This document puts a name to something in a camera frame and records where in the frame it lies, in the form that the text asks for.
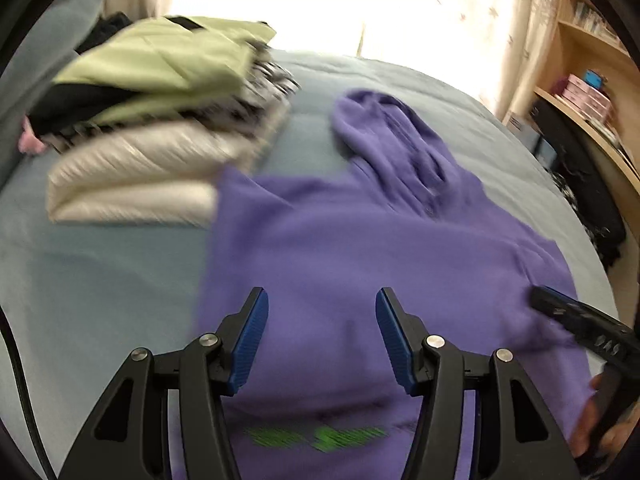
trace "row of books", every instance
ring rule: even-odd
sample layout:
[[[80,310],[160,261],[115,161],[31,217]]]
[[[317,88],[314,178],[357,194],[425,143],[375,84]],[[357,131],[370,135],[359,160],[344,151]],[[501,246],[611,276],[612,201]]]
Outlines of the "row of books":
[[[598,13],[597,10],[590,7],[585,2],[578,2],[575,6],[574,20],[572,22],[580,28],[583,28],[587,32],[594,34],[595,36],[612,43],[616,46],[620,46],[620,40],[613,31],[609,23]]]

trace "wooden desk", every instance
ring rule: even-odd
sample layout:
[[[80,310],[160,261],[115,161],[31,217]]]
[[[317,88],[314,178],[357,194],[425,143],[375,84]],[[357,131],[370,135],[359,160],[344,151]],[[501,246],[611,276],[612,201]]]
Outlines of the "wooden desk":
[[[628,224],[636,242],[640,242],[640,178],[638,172],[597,130],[589,126],[578,113],[541,88],[536,95],[548,101],[570,118],[585,133],[586,146],[594,163],[613,195],[622,218]]]

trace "purple hoodie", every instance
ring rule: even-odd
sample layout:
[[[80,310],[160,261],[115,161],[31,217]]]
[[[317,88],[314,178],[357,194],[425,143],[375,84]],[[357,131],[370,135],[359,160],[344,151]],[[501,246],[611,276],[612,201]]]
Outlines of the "purple hoodie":
[[[420,399],[394,379],[374,309],[383,286],[461,350],[511,349],[568,435],[591,393],[585,352],[527,306],[531,285],[575,297],[556,244],[491,202],[397,99],[352,91],[333,126],[354,151],[334,180],[227,168],[220,181],[198,332],[252,286],[270,298],[249,380],[225,401],[243,480],[400,479]],[[459,479],[471,414],[466,402]]]

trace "black bag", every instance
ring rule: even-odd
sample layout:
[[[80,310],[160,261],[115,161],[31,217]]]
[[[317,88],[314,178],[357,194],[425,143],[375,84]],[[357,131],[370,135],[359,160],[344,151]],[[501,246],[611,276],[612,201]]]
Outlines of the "black bag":
[[[593,234],[602,265],[608,269],[620,257],[618,247],[626,238],[625,225],[583,144],[584,131],[544,99],[534,103],[530,115],[556,150],[558,157],[550,169],[560,174],[573,191],[580,221]]]

